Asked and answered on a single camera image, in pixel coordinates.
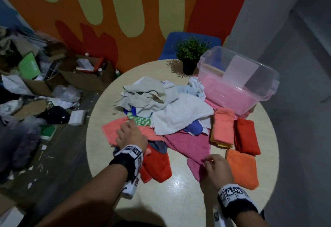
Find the chair backrest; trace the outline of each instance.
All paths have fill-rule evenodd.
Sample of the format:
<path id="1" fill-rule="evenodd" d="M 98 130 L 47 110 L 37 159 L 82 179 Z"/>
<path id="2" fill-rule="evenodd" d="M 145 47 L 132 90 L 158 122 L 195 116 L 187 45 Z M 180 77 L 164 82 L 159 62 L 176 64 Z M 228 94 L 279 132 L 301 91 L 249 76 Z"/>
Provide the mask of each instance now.
<path id="1" fill-rule="evenodd" d="M 221 40 L 218 37 L 211 37 L 204 34 L 186 33 L 186 32 L 171 32 L 165 44 L 161 55 L 171 55 L 176 53 L 176 45 L 180 40 L 185 40 L 190 37 L 197 38 L 200 42 L 210 42 L 209 48 L 214 46 L 221 46 Z"/>

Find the wristband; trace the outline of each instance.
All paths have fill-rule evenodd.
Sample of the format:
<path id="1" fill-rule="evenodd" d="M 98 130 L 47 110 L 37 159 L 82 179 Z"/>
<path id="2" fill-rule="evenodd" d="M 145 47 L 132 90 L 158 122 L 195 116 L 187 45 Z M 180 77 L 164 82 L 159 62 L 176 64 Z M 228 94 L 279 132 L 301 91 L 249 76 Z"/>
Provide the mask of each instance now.
<path id="1" fill-rule="evenodd" d="M 221 206 L 223 215 L 230 217 L 234 222 L 240 212 L 258 210 L 250 199 L 246 191 L 238 184 L 227 184 L 218 191 L 218 202 Z"/>
<path id="2" fill-rule="evenodd" d="M 127 145 L 125 148 L 115 154 L 114 159 L 109 163 L 123 165 L 128 172 L 127 182 L 133 181 L 142 166 L 143 153 L 137 145 Z"/>

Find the blue chair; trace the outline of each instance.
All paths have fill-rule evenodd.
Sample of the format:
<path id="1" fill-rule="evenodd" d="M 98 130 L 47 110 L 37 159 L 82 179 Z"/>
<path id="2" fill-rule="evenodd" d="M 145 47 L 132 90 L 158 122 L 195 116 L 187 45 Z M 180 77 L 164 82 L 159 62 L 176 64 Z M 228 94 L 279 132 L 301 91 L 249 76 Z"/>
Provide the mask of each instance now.
<path id="1" fill-rule="evenodd" d="M 158 60 L 177 59 L 177 56 L 176 56 L 177 43 L 180 40 L 185 40 L 190 37 L 195 37 L 200 42 L 210 42 L 209 48 L 212 48 L 214 46 L 221 46 L 221 40 L 218 37 L 211 37 L 209 35 L 186 33 L 186 32 L 171 32 L 168 35 L 167 40 L 165 41 L 162 53 L 161 53 L 160 57 L 158 58 Z"/>

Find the white sponge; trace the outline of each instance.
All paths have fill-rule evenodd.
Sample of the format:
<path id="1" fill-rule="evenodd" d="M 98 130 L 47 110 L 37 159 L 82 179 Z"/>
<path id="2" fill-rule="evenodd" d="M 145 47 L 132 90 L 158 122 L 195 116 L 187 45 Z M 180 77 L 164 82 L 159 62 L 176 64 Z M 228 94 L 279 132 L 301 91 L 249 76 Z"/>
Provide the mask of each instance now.
<path id="1" fill-rule="evenodd" d="M 69 119 L 69 125 L 79 126 L 84 123 L 86 111 L 85 110 L 75 110 L 71 112 L 71 116 Z"/>

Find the black plant pot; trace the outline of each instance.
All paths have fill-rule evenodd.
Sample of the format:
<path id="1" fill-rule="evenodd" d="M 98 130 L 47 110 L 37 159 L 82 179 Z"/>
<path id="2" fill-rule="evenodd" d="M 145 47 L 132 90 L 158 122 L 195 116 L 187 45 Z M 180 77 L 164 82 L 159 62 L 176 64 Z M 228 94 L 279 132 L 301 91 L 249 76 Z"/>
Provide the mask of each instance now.
<path id="1" fill-rule="evenodd" d="M 192 61 L 183 61 L 183 72 L 186 75 L 192 75 L 195 68 L 196 64 L 194 64 Z"/>

